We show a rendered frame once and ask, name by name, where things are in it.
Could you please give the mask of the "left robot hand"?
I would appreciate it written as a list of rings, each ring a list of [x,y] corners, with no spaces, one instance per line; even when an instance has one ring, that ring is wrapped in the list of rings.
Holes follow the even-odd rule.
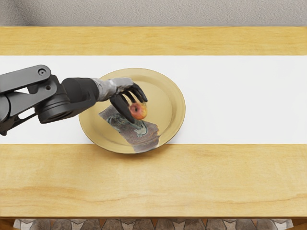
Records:
[[[135,102],[131,93],[142,102],[147,102],[147,98],[139,85],[131,78],[114,78],[109,80],[93,79],[98,87],[98,102],[109,100],[116,110],[129,122],[135,123],[135,119],[130,113],[129,103],[123,95],[126,95],[131,102]]]

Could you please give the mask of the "red yellow apple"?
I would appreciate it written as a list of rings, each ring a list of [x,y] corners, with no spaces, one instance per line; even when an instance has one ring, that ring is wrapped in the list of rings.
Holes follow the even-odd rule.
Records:
[[[132,103],[130,106],[130,113],[132,117],[137,120],[142,120],[147,116],[146,103]]]

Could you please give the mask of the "yellow plate with printed pattern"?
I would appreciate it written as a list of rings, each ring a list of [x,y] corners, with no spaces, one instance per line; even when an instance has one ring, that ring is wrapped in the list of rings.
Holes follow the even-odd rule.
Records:
[[[185,117],[185,100],[177,85],[165,75],[140,68],[120,69],[103,77],[131,78],[144,91],[147,116],[133,124],[110,102],[98,102],[79,115],[85,135],[96,145],[112,152],[134,154],[167,143],[179,131]]]

